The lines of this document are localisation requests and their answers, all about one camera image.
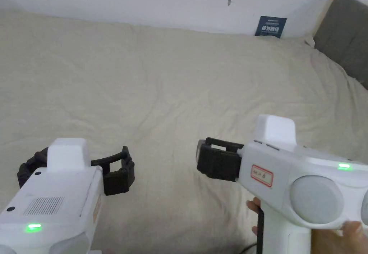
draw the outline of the speaker grille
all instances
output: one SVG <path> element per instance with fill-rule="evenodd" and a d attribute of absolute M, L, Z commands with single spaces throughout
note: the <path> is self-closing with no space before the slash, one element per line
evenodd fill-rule
<path fill-rule="evenodd" d="M 31 201 L 23 213 L 24 216 L 56 214 L 64 201 L 64 197 L 39 197 Z"/>

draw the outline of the bed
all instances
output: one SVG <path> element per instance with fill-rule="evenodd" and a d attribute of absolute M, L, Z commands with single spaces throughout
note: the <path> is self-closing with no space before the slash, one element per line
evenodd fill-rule
<path fill-rule="evenodd" d="M 328 58 L 333 12 L 315 40 L 2 13 L 0 208 L 35 151 L 84 137 L 92 159 L 126 145 L 136 163 L 131 190 L 106 199 L 93 249 L 241 252 L 256 240 L 252 195 L 196 171 L 199 139 L 244 143 L 259 114 L 274 114 L 296 122 L 298 144 L 368 161 L 367 64 Z"/>

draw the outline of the white plastic housing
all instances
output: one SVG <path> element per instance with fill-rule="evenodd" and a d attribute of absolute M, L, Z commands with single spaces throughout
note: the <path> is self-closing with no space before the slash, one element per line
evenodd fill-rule
<path fill-rule="evenodd" d="M 0 254 L 90 250 L 104 200 L 102 168 L 91 166 L 81 138 L 57 139 L 47 156 L 47 168 L 38 168 L 0 214 Z"/>
<path fill-rule="evenodd" d="M 309 254 L 309 229 L 368 218 L 368 166 L 298 146 L 293 120 L 261 115 L 255 140 L 238 153 L 238 182 L 265 207 L 264 254 Z"/>

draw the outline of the handle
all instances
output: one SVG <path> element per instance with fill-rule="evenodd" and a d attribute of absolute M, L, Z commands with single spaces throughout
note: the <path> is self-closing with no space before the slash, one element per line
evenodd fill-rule
<path fill-rule="evenodd" d="M 266 203 L 262 203 L 262 223 L 258 226 L 257 254 L 310 254 L 311 230 L 290 223 Z"/>

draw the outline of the black plastic jaw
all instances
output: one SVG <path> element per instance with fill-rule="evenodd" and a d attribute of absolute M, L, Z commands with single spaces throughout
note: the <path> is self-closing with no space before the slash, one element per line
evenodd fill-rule
<path fill-rule="evenodd" d="M 213 148 L 212 145 L 226 150 Z M 239 177 L 242 162 L 242 158 L 236 151 L 243 146 L 210 137 L 199 140 L 196 154 L 197 170 L 210 178 L 234 182 Z"/>
<path fill-rule="evenodd" d="M 37 168 L 47 167 L 47 149 L 38 151 L 34 156 L 19 167 L 17 178 L 21 188 Z M 116 172 L 110 171 L 110 164 L 121 160 L 121 168 Z M 101 166 L 103 175 L 103 188 L 105 195 L 116 195 L 129 191 L 134 182 L 134 162 L 129 154 L 128 147 L 124 146 L 120 153 L 113 156 L 92 160 L 92 166 Z"/>

